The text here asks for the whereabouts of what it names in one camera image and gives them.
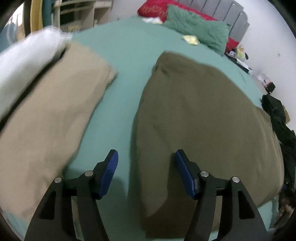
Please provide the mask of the olive green large garment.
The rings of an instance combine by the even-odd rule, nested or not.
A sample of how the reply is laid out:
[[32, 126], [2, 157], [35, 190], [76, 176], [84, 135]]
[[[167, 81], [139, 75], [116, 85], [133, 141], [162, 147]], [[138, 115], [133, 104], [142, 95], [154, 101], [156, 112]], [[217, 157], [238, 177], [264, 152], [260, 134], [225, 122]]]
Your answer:
[[163, 52], [140, 98], [134, 120], [148, 238], [184, 238], [196, 201], [186, 194], [173, 161], [182, 149], [216, 178], [239, 177], [256, 206], [283, 185], [280, 144], [269, 115], [220, 70]]

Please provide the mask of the beige folded garment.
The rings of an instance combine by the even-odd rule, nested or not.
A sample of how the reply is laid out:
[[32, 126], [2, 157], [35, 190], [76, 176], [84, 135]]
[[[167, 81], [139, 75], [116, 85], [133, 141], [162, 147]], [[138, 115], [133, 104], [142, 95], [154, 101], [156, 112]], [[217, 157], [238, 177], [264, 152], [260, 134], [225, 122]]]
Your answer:
[[30, 219], [55, 177], [76, 154], [116, 70], [71, 44], [38, 81], [1, 132], [1, 210]]

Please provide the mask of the black garment pile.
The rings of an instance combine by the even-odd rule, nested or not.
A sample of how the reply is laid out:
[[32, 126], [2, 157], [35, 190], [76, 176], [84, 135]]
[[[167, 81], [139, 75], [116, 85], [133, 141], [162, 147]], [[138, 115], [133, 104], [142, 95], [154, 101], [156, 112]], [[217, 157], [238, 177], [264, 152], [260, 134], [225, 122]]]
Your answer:
[[285, 183], [295, 190], [295, 132], [286, 125], [285, 110], [280, 100], [270, 94], [263, 95], [261, 105], [270, 116], [283, 155]]

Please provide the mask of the bedside clutter pile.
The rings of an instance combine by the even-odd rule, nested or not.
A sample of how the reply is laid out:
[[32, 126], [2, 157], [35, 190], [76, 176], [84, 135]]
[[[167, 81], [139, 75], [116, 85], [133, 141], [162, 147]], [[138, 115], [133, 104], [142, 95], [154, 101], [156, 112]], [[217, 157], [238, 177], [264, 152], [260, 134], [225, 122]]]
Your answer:
[[226, 56], [231, 62], [236, 64], [245, 73], [250, 74], [252, 72], [252, 69], [245, 63], [245, 61], [248, 60], [249, 57], [243, 47], [237, 46], [232, 50], [228, 50], [226, 52]]

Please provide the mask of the teal bed sheet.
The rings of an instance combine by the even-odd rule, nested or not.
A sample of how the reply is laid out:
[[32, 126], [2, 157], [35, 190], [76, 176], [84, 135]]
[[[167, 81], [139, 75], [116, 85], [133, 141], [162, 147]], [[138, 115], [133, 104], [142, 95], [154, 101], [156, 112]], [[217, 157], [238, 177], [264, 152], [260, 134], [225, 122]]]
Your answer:
[[74, 40], [106, 58], [118, 76], [93, 111], [65, 175], [77, 176], [93, 167], [110, 149], [116, 149], [119, 166], [107, 197], [100, 203], [103, 219], [112, 240], [146, 240], [139, 222], [140, 192], [132, 124], [142, 91], [160, 54], [175, 51], [219, 69], [255, 105], [259, 105], [261, 91], [249, 74], [226, 57], [203, 45], [190, 46], [179, 33], [146, 24], [137, 16], [78, 33]]

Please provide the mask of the yellow packet on bed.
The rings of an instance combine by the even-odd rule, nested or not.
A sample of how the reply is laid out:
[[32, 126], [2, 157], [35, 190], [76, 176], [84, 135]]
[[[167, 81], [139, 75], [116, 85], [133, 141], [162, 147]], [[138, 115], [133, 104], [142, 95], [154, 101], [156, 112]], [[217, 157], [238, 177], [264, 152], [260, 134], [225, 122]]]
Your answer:
[[186, 41], [188, 44], [193, 45], [193, 46], [197, 46], [199, 45], [199, 40], [196, 36], [193, 35], [183, 35], [182, 39], [184, 41]]

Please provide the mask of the white garment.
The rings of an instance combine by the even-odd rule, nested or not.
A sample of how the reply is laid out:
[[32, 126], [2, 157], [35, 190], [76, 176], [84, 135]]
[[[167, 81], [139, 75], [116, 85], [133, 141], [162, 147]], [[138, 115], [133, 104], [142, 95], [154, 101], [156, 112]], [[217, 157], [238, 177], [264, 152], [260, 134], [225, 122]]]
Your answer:
[[1, 118], [36, 76], [61, 56], [72, 37], [72, 33], [49, 26], [1, 52]]

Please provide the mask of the green pillow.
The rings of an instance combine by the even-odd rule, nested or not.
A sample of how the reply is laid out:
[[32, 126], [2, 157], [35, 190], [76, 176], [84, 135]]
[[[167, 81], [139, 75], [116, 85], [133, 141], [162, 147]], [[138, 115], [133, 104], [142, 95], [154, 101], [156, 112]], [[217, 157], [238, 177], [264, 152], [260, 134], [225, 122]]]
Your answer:
[[205, 20], [202, 16], [169, 4], [164, 26], [183, 35], [196, 36], [199, 42], [224, 55], [229, 38], [225, 22]]

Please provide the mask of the white paper on bed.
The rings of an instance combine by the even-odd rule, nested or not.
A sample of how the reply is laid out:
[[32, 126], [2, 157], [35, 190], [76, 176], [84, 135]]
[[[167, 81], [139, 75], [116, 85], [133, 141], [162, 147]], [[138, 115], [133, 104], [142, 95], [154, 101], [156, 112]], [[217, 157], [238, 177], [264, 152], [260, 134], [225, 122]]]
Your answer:
[[156, 24], [156, 25], [162, 25], [163, 24], [163, 21], [161, 20], [160, 17], [142, 18], [142, 20], [145, 23], [148, 23], [148, 24]]

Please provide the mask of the white shelving desk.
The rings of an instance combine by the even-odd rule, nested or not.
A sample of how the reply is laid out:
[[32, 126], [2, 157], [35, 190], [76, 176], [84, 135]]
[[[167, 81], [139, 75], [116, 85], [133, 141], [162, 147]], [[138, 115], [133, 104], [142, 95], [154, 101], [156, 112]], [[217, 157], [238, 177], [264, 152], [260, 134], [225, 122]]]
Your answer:
[[54, 1], [51, 20], [63, 32], [80, 32], [107, 22], [113, 1]]

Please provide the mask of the grey padded headboard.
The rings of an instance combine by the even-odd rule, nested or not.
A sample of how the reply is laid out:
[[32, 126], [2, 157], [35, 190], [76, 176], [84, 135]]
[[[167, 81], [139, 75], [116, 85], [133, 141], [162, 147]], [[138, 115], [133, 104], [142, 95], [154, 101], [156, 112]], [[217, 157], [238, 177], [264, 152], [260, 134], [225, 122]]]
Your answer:
[[228, 25], [229, 37], [236, 42], [241, 42], [248, 27], [248, 17], [243, 6], [231, 0], [192, 0], [178, 1], [200, 13], [223, 21]]

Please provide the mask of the red pillow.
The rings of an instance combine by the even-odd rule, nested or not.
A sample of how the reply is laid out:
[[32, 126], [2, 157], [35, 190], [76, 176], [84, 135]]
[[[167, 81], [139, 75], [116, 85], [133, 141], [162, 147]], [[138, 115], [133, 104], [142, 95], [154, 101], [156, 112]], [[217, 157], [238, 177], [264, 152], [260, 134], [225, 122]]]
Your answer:
[[[167, 7], [169, 4], [178, 6], [179, 8], [182, 8], [186, 11], [191, 11], [193, 13], [196, 13], [200, 16], [202, 16], [205, 20], [215, 20], [216, 19], [205, 15], [203, 13], [200, 13], [199, 11], [187, 7], [184, 4], [178, 3], [177, 1], [146, 1], [138, 10], [137, 13], [139, 16], [145, 17], [145, 18], [150, 18], [150, 17], [160, 17], [163, 23], [165, 22], [167, 18]], [[235, 40], [231, 39], [230, 37], [228, 38], [228, 43], [226, 45], [226, 50], [225, 53], [228, 50], [232, 50], [238, 46], [238, 42]]]

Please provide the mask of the yellow and teal curtain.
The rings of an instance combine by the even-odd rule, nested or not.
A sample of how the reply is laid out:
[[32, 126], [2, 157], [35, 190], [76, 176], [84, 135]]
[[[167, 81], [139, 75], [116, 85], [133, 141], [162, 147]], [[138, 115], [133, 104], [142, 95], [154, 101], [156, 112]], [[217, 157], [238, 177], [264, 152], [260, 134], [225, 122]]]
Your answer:
[[32, 0], [30, 7], [30, 30], [36, 32], [52, 25], [52, 0]]

